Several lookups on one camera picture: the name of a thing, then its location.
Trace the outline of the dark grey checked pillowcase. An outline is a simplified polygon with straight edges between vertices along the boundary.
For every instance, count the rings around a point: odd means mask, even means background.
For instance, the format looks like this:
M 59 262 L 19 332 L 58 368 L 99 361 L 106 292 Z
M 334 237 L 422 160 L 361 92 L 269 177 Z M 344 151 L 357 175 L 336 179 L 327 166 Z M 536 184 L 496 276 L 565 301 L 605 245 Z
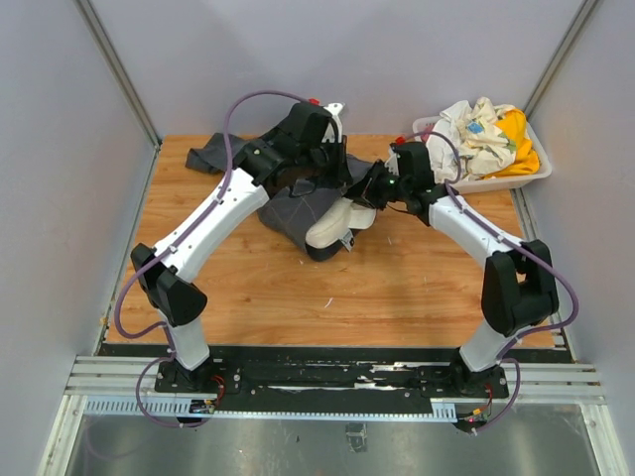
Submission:
M 353 183 L 361 181 L 371 164 L 348 154 L 347 163 L 352 173 Z M 223 136 L 215 133 L 202 148 L 192 148 L 186 158 L 186 168 L 205 174 L 216 174 L 226 170 L 226 154 Z M 290 189 L 284 188 L 267 204 L 257 211 L 259 220 L 266 227 L 286 236 L 302 252 L 315 262 L 333 258 L 341 245 L 331 245 L 325 250 L 307 248 L 305 236 L 314 225 L 340 198 L 343 192 L 333 188 L 318 188 L 300 197 L 291 197 Z

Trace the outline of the cream pillow with bear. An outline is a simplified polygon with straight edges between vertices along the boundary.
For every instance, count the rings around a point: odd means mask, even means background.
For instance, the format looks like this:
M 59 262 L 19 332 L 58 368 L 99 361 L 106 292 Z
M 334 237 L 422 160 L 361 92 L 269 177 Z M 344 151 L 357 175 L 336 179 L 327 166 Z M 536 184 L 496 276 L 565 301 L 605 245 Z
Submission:
M 340 198 L 307 231 L 307 248 L 325 250 L 331 245 L 341 245 L 350 251 L 354 246 L 353 232 L 370 228 L 375 218 L 374 208 L 357 204 L 348 198 Z

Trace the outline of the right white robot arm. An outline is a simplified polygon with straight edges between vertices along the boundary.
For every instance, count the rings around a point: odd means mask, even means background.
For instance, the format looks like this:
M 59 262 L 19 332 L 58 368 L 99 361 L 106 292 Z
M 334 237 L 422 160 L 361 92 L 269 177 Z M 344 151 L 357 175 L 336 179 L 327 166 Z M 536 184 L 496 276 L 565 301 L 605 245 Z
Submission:
M 395 142 L 389 161 L 372 165 L 347 198 L 373 209 L 402 202 L 408 214 L 460 246 L 483 270 L 483 321 L 449 366 L 449 383 L 470 397 L 492 378 L 514 338 L 560 305 L 549 247 L 524 241 L 486 220 L 451 186 L 435 181 L 421 142 Z

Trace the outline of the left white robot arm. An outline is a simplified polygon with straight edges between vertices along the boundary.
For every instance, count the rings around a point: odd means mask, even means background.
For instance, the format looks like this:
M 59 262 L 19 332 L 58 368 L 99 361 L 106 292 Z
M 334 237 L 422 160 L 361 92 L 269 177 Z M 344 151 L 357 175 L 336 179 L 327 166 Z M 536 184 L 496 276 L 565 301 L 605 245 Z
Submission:
M 201 392 L 212 380 L 201 321 L 207 297 L 194 283 L 199 271 L 238 225 L 282 189 L 299 180 L 334 188 L 350 183 L 343 109 L 341 103 L 294 104 L 276 126 L 230 153 L 222 181 L 171 235 L 133 249 L 135 278 L 161 318 L 169 360 L 189 391 Z

